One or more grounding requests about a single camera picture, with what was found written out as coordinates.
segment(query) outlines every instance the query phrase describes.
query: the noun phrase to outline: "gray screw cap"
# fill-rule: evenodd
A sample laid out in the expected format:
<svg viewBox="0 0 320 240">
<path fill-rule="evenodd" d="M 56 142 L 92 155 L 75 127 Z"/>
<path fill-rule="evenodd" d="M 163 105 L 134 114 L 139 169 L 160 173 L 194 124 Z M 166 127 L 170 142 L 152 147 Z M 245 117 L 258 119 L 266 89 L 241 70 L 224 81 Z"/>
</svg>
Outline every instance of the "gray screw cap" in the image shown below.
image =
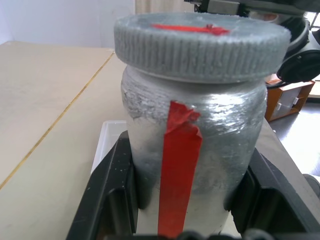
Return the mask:
<svg viewBox="0 0 320 240">
<path fill-rule="evenodd" d="M 155 28 L 153 24 L 230 30 L 224 35 Z M 290 43 L 282 26 L 239 16 L 154 13 L 119 19 L 114 26 L 119 59 L 143 72 L 192 83 L 261 80 L 281 66 Z"/>
</svg>

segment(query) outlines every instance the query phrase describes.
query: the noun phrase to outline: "microscope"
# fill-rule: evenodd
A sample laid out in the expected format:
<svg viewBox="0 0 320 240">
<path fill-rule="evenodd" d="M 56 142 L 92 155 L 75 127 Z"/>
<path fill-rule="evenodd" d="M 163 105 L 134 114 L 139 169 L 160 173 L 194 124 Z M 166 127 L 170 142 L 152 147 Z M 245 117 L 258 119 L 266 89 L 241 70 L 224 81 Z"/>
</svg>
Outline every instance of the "microscope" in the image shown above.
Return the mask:
<svg viewBox="0 0 320 240">
<path fill-rule="evenodd" d="M 282 81 L 268 88 L 308 82 L 320 75 L 320 29 L 310 30 L 306 12 L 320 12 L 317 0 L 184 0 L 199 13 L 239 15 L 281 25 L 291 32 L 291 43 L 276 73 Z"/>
</svg>

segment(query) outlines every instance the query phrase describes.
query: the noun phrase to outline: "silver jar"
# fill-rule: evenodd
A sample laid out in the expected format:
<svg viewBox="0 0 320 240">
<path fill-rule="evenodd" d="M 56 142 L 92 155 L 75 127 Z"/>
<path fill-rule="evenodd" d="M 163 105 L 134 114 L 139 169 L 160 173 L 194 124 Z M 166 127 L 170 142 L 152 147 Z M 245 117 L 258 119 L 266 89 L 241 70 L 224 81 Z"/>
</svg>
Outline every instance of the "silver jar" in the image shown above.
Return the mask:
<svg viewBox="0 0 320 240">
<path fill-rule="evenodd" d="M 230 33 L 177 32 L 153 24 L 214 24 Z M 117 56 L 128 64 L 121 93 L 137 173 L 137 233 L 157 233 L 171 101 L 201 114 L 194 124 L 203 140 L 183 230 L 219 233 L 261 130 L 266 110 L 264 78 L 281 65 L 289 32 L 237 16 L 158 13 L 119 20 L 114 37 Z"/>
</svg>

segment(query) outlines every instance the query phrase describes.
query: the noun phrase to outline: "beige table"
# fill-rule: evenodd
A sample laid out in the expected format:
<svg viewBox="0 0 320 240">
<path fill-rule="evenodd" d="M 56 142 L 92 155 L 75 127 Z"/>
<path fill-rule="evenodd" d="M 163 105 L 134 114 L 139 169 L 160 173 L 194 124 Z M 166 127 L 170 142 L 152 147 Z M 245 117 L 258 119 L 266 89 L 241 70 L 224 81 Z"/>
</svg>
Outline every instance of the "beige table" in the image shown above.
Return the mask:
<svg viewBox="0 0 320 240">
<path fill-rule="evenodd" d="M 315 98 L 315 99 L 320 98 L 320 82 L 319 81 L 315 82 L 315 85 L 313 86 L 309 94 L 309 98 Z"/>
<path fill-rule="evenodd" d="M 124 119 L 124 68 L 109 49 L 0 46 L 0 240 L 65 239 L 102 123 Z M 257 147 L 320 221 L 319 200 L 266 122 Z"/>
</svg>

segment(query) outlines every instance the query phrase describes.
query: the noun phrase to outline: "red tape on lid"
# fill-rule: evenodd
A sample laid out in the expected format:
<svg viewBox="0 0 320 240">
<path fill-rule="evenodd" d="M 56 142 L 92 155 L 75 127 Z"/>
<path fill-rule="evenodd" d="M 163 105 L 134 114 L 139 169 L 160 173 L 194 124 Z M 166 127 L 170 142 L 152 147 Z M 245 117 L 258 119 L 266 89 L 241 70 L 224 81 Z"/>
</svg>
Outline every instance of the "red tape on lid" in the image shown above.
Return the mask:
<svg viewBox="0 0 320 240">
<path fill-rule="evenodd" d="M 164 134 L 158 234 L 175 238 L 184 229 L 202 136 L 191 122 L 200 113 L 171 101 Z"/>
<path fill-rule="evenodd" d="M 225 29 L 224 27 L 213 26 L 212 24 L 207 24 L 205 27 L 165 24 L 153 24 L 152 26 L 157 29 L 174 30 L 181 32 L 208 33 L 216 36 L 230 33 L 230 31 Z"/>
</svg>

